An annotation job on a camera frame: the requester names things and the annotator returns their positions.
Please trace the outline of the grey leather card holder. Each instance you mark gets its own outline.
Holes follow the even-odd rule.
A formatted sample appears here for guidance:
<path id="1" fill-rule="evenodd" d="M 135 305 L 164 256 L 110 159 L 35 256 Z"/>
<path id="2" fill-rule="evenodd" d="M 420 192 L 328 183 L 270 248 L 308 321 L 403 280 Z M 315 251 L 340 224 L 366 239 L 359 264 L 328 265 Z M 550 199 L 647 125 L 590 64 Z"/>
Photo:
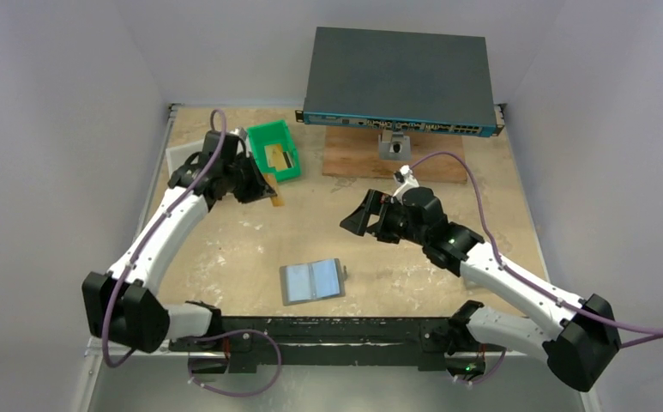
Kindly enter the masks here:
<path id="1" fill-rule="evenodd" d="M 347 267 L 338 258 L 281 266 L 280 292 L 284 306 L 342 297 Z"/>

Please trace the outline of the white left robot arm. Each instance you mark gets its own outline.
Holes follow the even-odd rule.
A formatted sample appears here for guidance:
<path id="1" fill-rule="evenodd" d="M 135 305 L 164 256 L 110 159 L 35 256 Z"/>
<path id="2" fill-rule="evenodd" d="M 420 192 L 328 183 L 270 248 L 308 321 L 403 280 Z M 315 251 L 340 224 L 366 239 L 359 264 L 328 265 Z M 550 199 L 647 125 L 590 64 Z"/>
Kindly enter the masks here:
<path id="1" fill-rule="evenodd" d="M 129 250 L 106 272 L 87 275 L 81 292 L 88 327 L 104 347 L 114 342 L 151 353 L 167 339 L 183 338 L 203 351 L 220 346 L 218 308 L 198 301 L 163 305 L 157 293 L 181 246 L 223 197 L 253 203 L 275 196 L 247 136 L 242 128 L 208 131 L 201 149 L 172 170 L 160 206 Z"/>

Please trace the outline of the gold card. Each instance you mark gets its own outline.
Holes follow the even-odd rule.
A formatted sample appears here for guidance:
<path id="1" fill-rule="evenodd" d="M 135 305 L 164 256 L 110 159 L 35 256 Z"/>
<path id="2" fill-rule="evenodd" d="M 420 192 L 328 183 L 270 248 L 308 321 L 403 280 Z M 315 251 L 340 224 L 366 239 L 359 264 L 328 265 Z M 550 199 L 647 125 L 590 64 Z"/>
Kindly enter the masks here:
<path id="1" fill-rule="evenodd" d="M 287 163 L 284 150 L 280 144 L 268 145 L 265 147 L 267 163 L 276 171 L 286 170 Z"/>
<path id="2" fill-rule="evenodd" d="M 274 152 L 274 164 L 278 171 L 285 171 L 294 168 L 292 157 L 283 150 Z"/>
<path id="3" fill-rule="evenodd" d="M 285 201 L 282 196 L 274 196 L 270 198 L 271 203 L 274 207 L 282 207 L 285 205 Z"/>

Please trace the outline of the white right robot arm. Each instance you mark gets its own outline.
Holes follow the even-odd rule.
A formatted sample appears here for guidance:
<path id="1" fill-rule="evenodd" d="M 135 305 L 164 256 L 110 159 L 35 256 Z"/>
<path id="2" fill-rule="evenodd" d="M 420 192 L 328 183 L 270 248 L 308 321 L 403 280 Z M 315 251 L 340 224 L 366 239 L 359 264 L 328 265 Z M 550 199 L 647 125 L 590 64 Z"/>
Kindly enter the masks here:
<path id="1" fill-rule="evenodd" d="M 527 354 L 568 387 L 588 392 L 622 347 L 606 299 L 597 294 L 584 299 L 496 257 L 490 242 L 448 219 L 429 188 L 411 189 L 400 198 L 369 190 L 340 226 L 383 243 L 419 245 L 439 269 L 476 283 L 521 312 L 512 316 L 478 306 L 449 326 L 457 348 L 479 342 Z"/>

